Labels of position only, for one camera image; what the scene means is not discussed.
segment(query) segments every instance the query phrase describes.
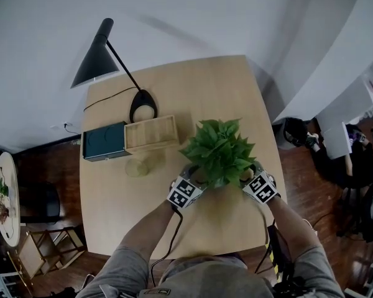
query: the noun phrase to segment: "lamp base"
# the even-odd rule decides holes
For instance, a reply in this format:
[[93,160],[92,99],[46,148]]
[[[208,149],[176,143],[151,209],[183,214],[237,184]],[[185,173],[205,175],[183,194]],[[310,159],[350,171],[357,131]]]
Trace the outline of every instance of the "lamp base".
[[141,89],[138,91],[138,93],[135,95],[134,99],[131,103],[130,108],[130,121],[134,123],[134,114],[136,113],[136,110],[140,108],[141,106],[149,106],[154,110],[154,118],[157,117],[157,106],[154,101],[154,98],[146,91],[145,89]]

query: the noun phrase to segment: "wooden tray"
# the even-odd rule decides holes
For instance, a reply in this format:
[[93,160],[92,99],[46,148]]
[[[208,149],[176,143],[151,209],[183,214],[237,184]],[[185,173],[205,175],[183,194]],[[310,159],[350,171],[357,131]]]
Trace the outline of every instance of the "wooden tray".
[[124,149],[129,153],[163,149],[179,144],[173,115],[124,126]]

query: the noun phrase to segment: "desk lamp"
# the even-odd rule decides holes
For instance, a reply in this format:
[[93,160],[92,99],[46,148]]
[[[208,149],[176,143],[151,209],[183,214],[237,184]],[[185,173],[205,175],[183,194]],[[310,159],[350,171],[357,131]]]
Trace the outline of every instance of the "desk lamp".
[[154,118],[157,117],[157,106],[153,97],[145,89],[141,89],[135,79],[130,74],[129,70],[124,65],[123,61],[117,55],[116,51],[108,41],[109,33],[113,26],[113,20],[106,18],[102,21],[97,34],[94,37],[93,43],[81,65],[71,88],[81,85],[91,85],[99,80],[104,80],[112,75],[115,75],[119,69],[117,68],[112,56],[107,51],[105,45],[112,51],[114,57],[119,61],[120,65],[126,71],[133,84],[138,89],[138,93],[134,97],[130,108],[130,121],[134,122],[134,113],[141,106],[149,106],[154,110]]

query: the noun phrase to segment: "white table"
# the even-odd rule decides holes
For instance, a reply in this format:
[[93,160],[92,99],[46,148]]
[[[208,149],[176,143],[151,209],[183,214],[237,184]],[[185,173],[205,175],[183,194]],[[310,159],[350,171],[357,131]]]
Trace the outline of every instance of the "white table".
[[21,234],[21,217],[19,213],[17,171],[14,160],[8,152],[4,152],[0,156],[0,179],[3,178],[3,176],[9,189],[12,189],[14,192],[14,196],[11,200],[9,200],[8,197],[5,198],[5,204],[15,208],[15,214],[12,217],[8,217],[3,224],[0,223],[0,232],[7,244],[15,247],[19,243]]

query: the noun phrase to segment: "dark green box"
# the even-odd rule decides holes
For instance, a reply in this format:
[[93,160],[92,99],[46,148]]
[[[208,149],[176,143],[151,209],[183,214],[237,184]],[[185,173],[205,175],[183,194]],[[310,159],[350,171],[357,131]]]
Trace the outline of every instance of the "dark green box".
[[124,149],[125,122],[83,132],[83,158],[88,161],[128,156]]

